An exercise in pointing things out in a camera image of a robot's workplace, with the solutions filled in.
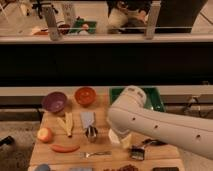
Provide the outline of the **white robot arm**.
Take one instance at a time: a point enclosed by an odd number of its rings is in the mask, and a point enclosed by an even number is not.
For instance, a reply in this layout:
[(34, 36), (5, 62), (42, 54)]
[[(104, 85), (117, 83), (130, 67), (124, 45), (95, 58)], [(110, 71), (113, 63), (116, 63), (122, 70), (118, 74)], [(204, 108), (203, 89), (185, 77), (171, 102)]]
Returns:
[(118, 137), (137, 132), (213, 160), (213, 120), (145, 108), (147, 95), (127, 86), (110, 105), (107, 122)]

